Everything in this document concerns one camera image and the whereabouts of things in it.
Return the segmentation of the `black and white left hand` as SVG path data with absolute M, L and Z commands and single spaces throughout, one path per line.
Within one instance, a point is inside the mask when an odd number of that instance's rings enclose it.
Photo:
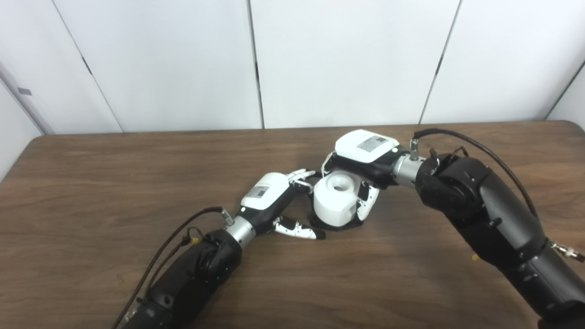
M 324 240 L 324 231 L 284 218 L 282 214 L 298 195 L 313 193 L 314 187 L 307 180 L 317 175 L 317 171 L 307 169 L 265 174 L 242 198 L 234 222 L 226 226 L 226 231 L 242 247 L 254 237 L 269 233 Z

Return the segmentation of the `black and white right hand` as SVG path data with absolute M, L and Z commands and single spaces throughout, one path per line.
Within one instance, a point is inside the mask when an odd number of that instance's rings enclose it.
M 330 230 L 362 225 L 381 190 L 415 186 L 420 165 L 391 137 L 363 129 L 343 135 L 323 162 L 322 179 L 314 188 L 317 219 Z

